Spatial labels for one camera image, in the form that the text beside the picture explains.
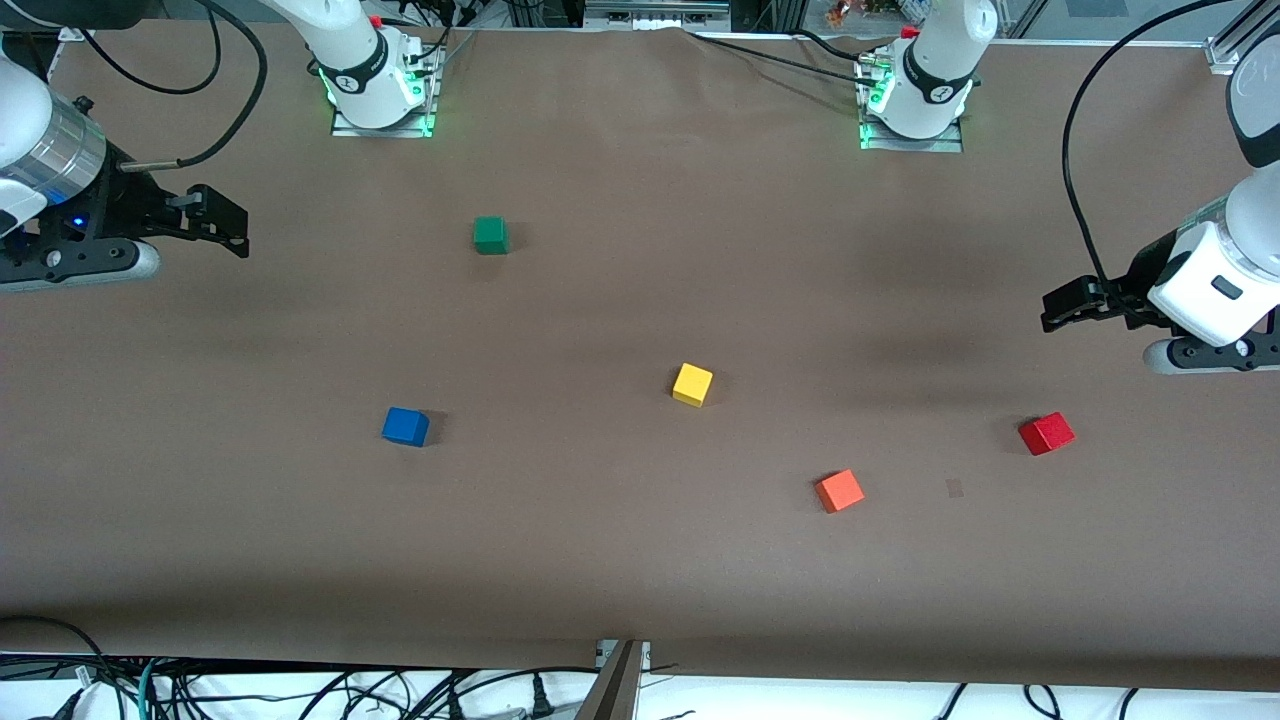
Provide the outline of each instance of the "green cube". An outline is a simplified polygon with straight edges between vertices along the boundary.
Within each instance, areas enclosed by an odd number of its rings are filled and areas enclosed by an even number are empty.
[[[507,240],[507,222],[502,218],[476,218],[472,240],[476,243],[476,252],[481,255],[511,252],[511,242]]]

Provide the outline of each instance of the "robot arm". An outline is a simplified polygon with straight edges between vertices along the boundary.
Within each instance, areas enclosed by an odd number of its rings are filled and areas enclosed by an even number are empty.
[[[207,186],[178,197],[86,113],[0,53],[0,291],[146,278],[160,256],[146,237],[221,243],[248,255],[248,217]],[[37,220],[38,232],[24,227]]]
[[[964,113],[973,73],[1000,17],[991,0],[937,0],[914,38],[895,40],[878,53],[892,56],[892,76],[868,110],[902,137],[937,137]]]
[[[1044,296],[1044,332],[1124,314],[1130,329],[1172,331],[1147,348],[1158,373],[1280,368],[1280,24],[1240,60],[1226,100],[1253,174],[1139,251],[1111,282],[1119,297],[1093,275]]]
[[[374,27],[360,0],[262,0],[306,40],[329,100],[361,128],[385,128],[426,101],[422,41]]]

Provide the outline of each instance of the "green cable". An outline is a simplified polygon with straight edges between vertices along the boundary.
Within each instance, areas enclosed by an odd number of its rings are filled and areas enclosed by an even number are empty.
[[[146,667],[142,669],[142,674],[138,675],[138,720],[147,719],[147,688],[151,687],[151,670],[156,666],[156,660],[152,657],[147,661]]]

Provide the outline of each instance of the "table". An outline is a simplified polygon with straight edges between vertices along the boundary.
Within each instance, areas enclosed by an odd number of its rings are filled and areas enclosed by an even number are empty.
[[[133,655],[502,666],[639,635],[685,673],[1274,688],[1280,375],[1039,331],[1088,269],[1059,133],[1100,47],[993,46],[943,156],[860,151],[846,85],[680,31],[483,32],[436,137],[330,138],[302,41],[257,31],[261,105],[160,178],[244,205],[252,256],[159,241],[152,282],[0,299],[0,609]],[[102,41],[180,83],[206,32]],[[1115,273],[1247,172],[1203,63],[1134,49],[1085,101]],[[214,87],[161,97],[73,47],[55,85],[170,158],[252,70],[229,40]],[[512,255],[470,247],[486,214]],[[685,361],[707,407],[667,393]],[[378,437],[390,405],[431,414],[426,448]],[[1015,427],[1051,411],[1079,441],[1030,457]],[[828,516],[842,468],[867,500]]]

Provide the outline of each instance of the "orange cube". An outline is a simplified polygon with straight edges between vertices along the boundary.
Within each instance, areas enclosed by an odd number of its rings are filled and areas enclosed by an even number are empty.
[[[852,470],[841,470],[835,475],[820,480],[817,487],[818,500],[827,512],[840,512],[845,507],[854,505],[867,497]]]

